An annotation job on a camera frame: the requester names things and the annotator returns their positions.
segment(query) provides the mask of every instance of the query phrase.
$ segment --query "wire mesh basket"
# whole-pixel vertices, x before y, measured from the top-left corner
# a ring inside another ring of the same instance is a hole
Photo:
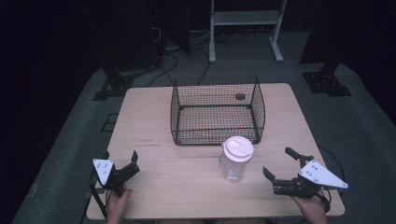
[[[264,101],[256,77],[175,80],[171,132],[177,145],[219,145],[232,136],[257,144],[264,123]]]

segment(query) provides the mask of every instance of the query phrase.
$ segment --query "person's arm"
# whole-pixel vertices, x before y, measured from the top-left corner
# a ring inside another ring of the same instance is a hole
[[[125,215],[126,204],[128,198],[132,193],[132,189],[127,189],[126,185],[122,186],[124,192],[119,196],[114,190],[106,191],[106,209],[107,221],[106,224],[121,224]]]
[[[301,212],[305,216],[306,220],[310,224],[328,224],[326,218],[326,212],[323,202],[319,197],[314,196],[312,199],[301,199],[297,197],[291,197],[297,205],[300,207]]]

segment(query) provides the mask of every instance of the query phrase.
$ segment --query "dark background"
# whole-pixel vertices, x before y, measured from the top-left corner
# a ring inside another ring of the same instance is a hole
[[[208,27],[208,0],[148,2],[155,7],[154,25],[180,46],[188,47],[188,27]],[[219,0],[217,7],[227,2]],[[278,4],[265,2],[241,1],[236,9]],[[336,50],[341,63],[361,77],[395,122],[395,9],[390,0],[289,1],[282,29],[312,28],[301,62],[323,63]],[[111,12],[105,10],[102,16],[95,23],[86,1],[0,1],[0,217],[6,223],[17,212],[88,79],[102,67],[104,43],[97,25],[107,30],[108,40],[119,50],[124,47]]]

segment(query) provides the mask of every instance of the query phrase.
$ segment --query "clear plastic container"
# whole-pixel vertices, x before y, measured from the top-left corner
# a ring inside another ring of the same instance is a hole
[[[253,156],[253,145],[242,136],[233,136],[222,144],[219,166],[224,178],[230,182],[241,181],[248,162]]]

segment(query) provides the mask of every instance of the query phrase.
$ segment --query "gray floor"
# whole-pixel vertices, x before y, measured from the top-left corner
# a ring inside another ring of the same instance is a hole
[[[323,148],[341,162],[349,184],[343,195],[346,212],[330,218],[330,222],[394,223],[395,126],[364,89],[359,77],[342,64],[336,76],[352,96],[311,93],[302,72],[318,71],[321,64],[299,64],[308,33],[280,34],[283,63],[275,61],[268,36],[251,34],[231,45],[217,44],[217,61],[210,64],[206,76],[257,76],[260,83],[289,83],[328,168],[341,174],[335,159]],[[207,44],[194,47],[207,52]],[[193,49],[190,56],[180,51],[173,55],[177,56],[178,65],[169,72],[172,78],[200,77],[205,72],[207,58],[200,50]],[[171,57],[163,63],[165,68],[174,64]],[[134,88],[146,87],[161,72],[158,69],[137,78]],[[88,220],[84,210],[92,159],[103,155],[111,138],[111,133],[101,132],[102,126],[109,114],[120,111],[123,100],[122,97],[92,100],[105,80],[102,70],[92,75],[13,223],[104,223]],[[162,76],[150,87],[169,85],[169,78]],[[300,220],[280,218],[277,223]]]

